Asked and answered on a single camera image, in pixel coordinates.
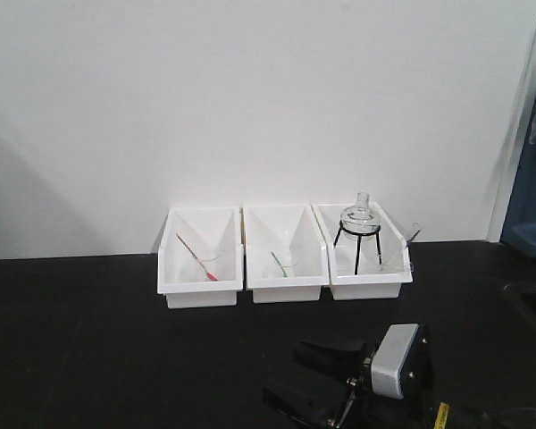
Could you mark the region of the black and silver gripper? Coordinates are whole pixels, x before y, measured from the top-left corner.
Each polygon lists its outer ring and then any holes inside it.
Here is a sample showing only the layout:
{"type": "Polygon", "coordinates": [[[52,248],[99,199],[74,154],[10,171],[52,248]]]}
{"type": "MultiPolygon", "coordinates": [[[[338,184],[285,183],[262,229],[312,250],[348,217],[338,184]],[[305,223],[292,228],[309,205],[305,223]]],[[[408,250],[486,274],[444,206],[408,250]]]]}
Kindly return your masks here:
{"type": "Polygon", "coordinates": [[[299,428],[426,428],[433,368],[425,324],[393,324],[381,341],[298,341],[293,360],[313,369],[347,368],[344,398],[321,402],[270,380],[263,402],[299,428]]]}

